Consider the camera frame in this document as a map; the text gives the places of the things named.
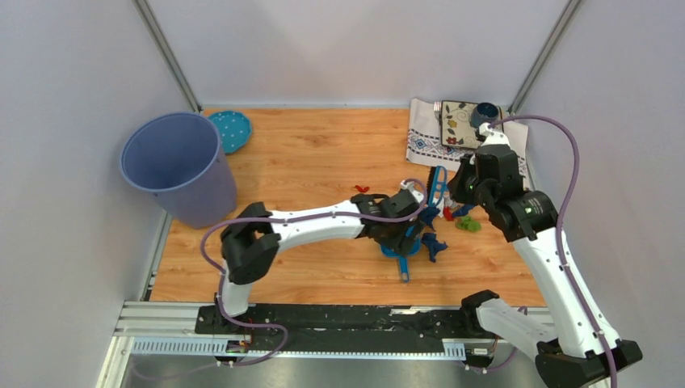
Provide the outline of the blue hand brush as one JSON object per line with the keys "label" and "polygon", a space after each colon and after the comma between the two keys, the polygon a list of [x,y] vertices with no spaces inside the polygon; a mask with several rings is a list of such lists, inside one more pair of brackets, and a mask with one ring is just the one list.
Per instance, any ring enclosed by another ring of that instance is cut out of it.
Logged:
{"label": "blue hand brush", "polygon": [[427,205],[438,210],[437,216],[443,217],[445,193],[448,191],[448,171],[444,166],[432,167],[429,172]]}

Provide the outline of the dark blue paper scrap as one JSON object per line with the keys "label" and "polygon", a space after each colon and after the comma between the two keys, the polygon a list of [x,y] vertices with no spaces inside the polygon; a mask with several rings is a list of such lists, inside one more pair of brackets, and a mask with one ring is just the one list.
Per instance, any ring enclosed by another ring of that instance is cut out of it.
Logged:
{"label": "dark blue paper scrap", "polygon": [[435,233],[424,233],[421,238],[422,245],[427,249],[429,260],[432,263],[437,262],[437,255],[448,249],[445,242],[440,242]]}

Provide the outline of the blue paper strip scrap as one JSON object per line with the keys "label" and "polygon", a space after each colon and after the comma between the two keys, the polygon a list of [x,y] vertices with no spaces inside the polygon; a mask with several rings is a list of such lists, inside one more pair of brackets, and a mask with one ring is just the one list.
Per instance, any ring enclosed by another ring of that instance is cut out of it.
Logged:
{"label": "blue paper strip scrap", "polygon": [[458,209],[456,209],[454,212],[452,212],[452,216],[454,218],[468,216],[469,212],[474,208],[475,208],[475,205],[469,205],[469,204],[461,205]]}

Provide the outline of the small red paper scrap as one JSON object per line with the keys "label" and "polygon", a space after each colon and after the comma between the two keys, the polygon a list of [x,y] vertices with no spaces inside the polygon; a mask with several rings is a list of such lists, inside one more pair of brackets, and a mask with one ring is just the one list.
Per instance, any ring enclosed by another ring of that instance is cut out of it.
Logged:
{"label": "small red paper scrap", "polygon": [[454,216],[452,215],[452,210],[449,207],[443,208],[443,218],[446,221],[452,221],[454,219]]}

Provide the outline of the green paper scrap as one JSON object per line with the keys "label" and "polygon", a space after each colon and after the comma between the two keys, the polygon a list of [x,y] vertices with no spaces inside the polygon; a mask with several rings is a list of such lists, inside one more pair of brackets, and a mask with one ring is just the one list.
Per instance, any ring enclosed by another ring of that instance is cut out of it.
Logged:
{"label": "green paper scrap", "polygon": [[458,217],[455,225],[457,229],[465,230],[470,233],[477,233],[481,230],[481,223],[470,216]]}

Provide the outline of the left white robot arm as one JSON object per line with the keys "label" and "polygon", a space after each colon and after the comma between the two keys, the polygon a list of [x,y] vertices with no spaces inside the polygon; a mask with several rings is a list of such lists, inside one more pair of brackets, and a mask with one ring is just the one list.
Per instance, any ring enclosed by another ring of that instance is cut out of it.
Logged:
{"label": "left white robot arm", "polygon": [[402,188],[393,196],[358,194],[323,208],[296,212],[269,211],[249,205],[221,231],[224,259],[216,325],[237,335],[247,322],[252,285],[269,272],[286,250],[335,239],[369,238],[398,255],[407,255],[423,228],[419,213],[426,196]]}

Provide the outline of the blue plastic dustpan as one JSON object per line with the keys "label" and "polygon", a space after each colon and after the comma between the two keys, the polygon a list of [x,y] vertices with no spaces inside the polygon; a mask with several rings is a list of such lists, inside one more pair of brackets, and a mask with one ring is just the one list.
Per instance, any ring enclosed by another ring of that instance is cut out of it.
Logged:
{"label": "blue plastic dustpan", "polygon": [[414,227],[410,227],[408,229],[406,237],[410,238],[410,241],[413,243],[413,245],[404,255],[400,255],[383,245],[380,246],[380,251],[385,257],[395,259],[397,261],[399,278],[400,282],[402,283],[406,284],[410,282],[409,258],[416,255],[421,249],[422,244],[420,242],[420,234],[420,232],[414,232]]}

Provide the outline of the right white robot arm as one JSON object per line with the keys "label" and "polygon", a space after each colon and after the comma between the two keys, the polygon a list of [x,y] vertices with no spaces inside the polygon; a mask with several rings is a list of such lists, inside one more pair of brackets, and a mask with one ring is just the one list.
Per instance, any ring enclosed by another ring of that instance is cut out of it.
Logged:
{"label": "right white robot arm", "polygon": [[528,266],[553,321],[547,327],[487,289],[461,302],[467,336],[489,332],[508,341],[534,361],[548,387],[613,383],[619,371],[642,360],[639,345],[620,338],[577,273],[552,201],[524,188],[512,148],[484,145],[466,154],[448,190],[454,201],[485,210]]}

